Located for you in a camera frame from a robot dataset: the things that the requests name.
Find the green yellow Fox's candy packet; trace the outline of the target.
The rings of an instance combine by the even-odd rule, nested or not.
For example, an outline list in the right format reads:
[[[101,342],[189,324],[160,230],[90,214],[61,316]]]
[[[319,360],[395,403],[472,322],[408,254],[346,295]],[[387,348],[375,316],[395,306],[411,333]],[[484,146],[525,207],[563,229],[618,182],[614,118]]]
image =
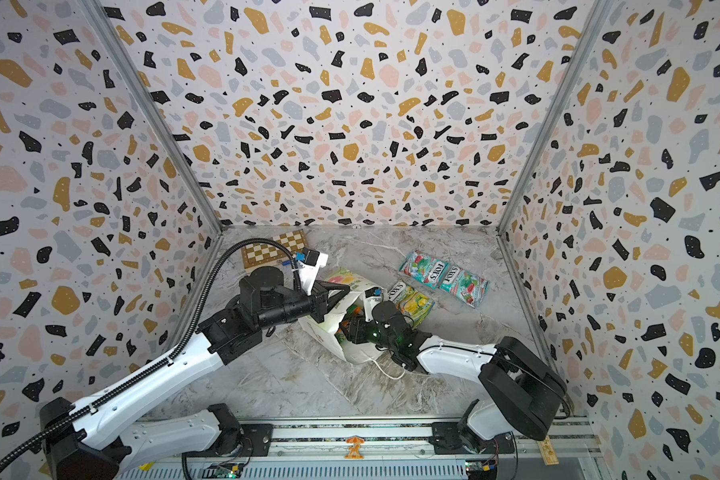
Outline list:
[[[403,313],[413,328],[418,328],[434,308],[433,298],[414,289],[404,281],[398,281],[388,291],[387,298]]]

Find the teal Fox's candy packet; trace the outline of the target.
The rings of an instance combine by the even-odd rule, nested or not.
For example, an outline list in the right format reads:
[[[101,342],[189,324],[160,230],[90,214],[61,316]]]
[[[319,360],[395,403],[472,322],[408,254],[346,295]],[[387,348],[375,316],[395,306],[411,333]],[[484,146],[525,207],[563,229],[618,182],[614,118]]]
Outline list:
[[[450,266],[438,285],[443,290],[471,308],[483,301],[489,282],[477,274],[457,265]]]
[[[399,268],[399,272],[429,288],[437,289],[450,267],[446,260],[414,250]]]

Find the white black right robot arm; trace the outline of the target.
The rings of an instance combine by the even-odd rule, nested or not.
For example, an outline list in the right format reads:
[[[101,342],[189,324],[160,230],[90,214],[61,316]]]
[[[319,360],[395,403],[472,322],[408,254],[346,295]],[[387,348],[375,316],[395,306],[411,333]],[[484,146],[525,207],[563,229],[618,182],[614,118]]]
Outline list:
[[[450,430],[433,429],[431,443],[437,448],[480,454],[498,437],[517,433],[543,441],[558,411],[568,409],[564,381],[514,337],[486,345],[446,340],[413,328],[390,301],[351,309],[339,327],[346,340],[388,353],[406,372],[482,386],[486,401],[472,401]]]

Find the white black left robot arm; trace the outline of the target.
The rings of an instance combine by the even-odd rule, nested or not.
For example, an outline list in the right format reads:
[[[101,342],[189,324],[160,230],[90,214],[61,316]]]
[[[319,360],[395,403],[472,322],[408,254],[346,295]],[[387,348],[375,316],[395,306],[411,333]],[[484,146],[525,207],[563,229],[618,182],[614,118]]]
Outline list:
[[[42,408],[41,424],[51,431],[42,450],[53,478],[113,479],[178,454],[252,451],[239,420],[222,404],[173,420],[140,419],[188,384],[259,345],[276,326],[305,316],[324,320],[350,288],[320,280],[288,288],[281,270],[265,266],[243,277],[239,289],[224,309],[200,323],[185,346],[79,405],[60,399]]]

